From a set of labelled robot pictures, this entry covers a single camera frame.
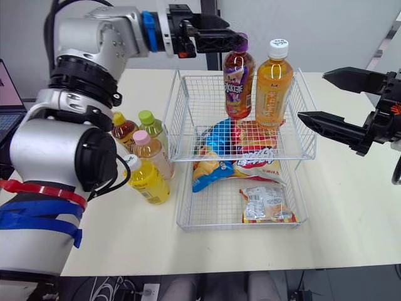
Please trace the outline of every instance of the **person's leg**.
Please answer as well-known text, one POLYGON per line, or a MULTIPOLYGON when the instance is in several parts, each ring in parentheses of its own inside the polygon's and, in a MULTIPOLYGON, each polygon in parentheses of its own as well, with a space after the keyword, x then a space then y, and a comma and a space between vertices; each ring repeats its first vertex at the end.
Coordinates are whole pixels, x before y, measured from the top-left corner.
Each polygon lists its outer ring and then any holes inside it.
POLYGON ((276 284, 269 272, 250 272, 248 301, 280 301, 276 284))
POLYGON ((197 274, 177 275, 177 278, 171 281, 161 301, 194 301, 198 281, 197 274))

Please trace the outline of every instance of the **wire basket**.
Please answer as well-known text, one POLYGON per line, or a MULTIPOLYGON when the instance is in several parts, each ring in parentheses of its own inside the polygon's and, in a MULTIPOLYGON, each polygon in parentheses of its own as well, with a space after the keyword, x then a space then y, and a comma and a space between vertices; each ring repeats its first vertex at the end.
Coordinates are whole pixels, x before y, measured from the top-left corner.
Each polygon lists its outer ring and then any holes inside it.
POLYGON ((198 193, 192 192, 192 164, 188 164, 183 196, 177 210, 177 224, 185 231, 224 230, 241 228, 294 228, 308 219, 305 201, 299 184, 297 170, 302 161, 281 161, 285 185, 286 204, 297 216, 298 222, 291 223, 242 223, 245 201, 240 195, 242 188, 271 185, 270 182, 250 179, 224 179, 207 186, 198 193))
MULTIPOLYGON (((253 80, 252 110, 244 120, 255 120, 256 77, 253 80)), ((284 113, 285 123, 269 134, 277 139, 277 148, 269 154, 247 154, 247 159, 314 159, 316 155, 316 133, 302 123, 298 112, 316 110, 313 97, 306 85, 301 70, 291 83, 284 113)), ((164 115, 169 138, 169 158, 171 161, 208 161, 216 157, 200 155, 196 150, 218 122, 227 119, 226 98, 222 75, 182 76, 175 73, 169 102, 164 115)), ((264 128, 253 130, 260 136, 264 128)), ((257 140, 248 136, 249 141, 257 140)), ((219 156, 219 160, 239 160, 235 148, 219 156)))

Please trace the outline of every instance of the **iced tea bottle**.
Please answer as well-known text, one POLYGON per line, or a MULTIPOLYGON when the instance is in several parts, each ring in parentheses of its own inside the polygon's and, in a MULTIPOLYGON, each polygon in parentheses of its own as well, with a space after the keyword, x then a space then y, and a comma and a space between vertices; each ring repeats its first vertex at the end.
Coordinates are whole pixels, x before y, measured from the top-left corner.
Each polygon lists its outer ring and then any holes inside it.
POLYGON ((283 121, 285 101, 293 79, 293 69, 285 60, 288 42, 270 41, 269 59, 258 69, 256 82, 256 122, 263 127, 279 127, 283 121))
POLYGON ((138 126, 134 121, 125 119, 121 112, 113 113, 113 125, 113 137, 132 154, 132 147, 134 145, 132 134, 138 130, 138 126))
POLYGON ((133 153, 139 158, 147 159, 155 164, 165 180, 171 179, 173 168, 161 142, 152 139, 144 130, 136 131, 133 134, 133 139, 135 141, 133 153))
POLYGON ((251 113, 252 109, 251 93, 255 61, 246 52, 247 35, 239 34, 244 39, 226 56, 223 64, 226 112, 232 119, 243 119, 251 113))
POLYGON ((151 138, 156 138, 157 140, 159 140, 162 143, 166 153, 168 154, 169 147, 167 143, 167 136, 163 131, 162 122, 159 119, 156 119, 151 111, 148 110, 140 111, 138 117, 141 122, 141 125, 139 125, 139 129, 146 130, 151 138))

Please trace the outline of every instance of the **snack package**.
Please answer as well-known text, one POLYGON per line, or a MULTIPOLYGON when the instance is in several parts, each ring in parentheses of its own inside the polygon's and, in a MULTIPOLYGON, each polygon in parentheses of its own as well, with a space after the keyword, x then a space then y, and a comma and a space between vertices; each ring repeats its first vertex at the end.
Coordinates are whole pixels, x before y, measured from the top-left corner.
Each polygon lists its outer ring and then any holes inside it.
POLYGON ((297 223, 298 218, 287 207, 284 186, 272 183, 270 186, 259 186, 240 189, 245 199, 243 223, 297 223))
POLYGON ((232 147, 243 159, 236 161, 232 177, 247 177, 260 181, 276 181, 285 184, 281 177, 280 161, 250 159, 255 154, 274 157, 277 152, 277 130, 260 127, 256 121, 232 122, 232 147))
POLYGON ((234 173, 231 161, 217 161, 219 156, 229 154, 231 150, 231 121, 225 119, 201 135, 195 155, 216 157, 216 161, 194 162, 192 175, 192 192, 197 193, 218 179, 229 177, 234 173))

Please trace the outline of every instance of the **white table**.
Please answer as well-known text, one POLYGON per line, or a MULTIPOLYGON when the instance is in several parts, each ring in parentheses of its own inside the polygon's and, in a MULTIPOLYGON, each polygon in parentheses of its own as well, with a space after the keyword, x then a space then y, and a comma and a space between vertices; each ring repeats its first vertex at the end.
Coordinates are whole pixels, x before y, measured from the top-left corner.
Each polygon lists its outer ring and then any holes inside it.
MULTIPOLYGON (((170 91, 170 70, 126 70, 119 84, 129 119, 151 110, 160 119, 170 91)), ((305 73, 319 110, 362 125, 373 110, 366 95, 348 93, 305 73)), ((90 202, 63 276, 355 267, 401 263, 401 187, 391 184, 399 153, 373 144, 364 157, 319 138, 317 156, 303 163, 309 220, 296 229, 186 233, 175 223, 178 172, 172 195, 152 206, 124 187, 90 202)), ((0 194, 0 203, 10 195, 0 194)))

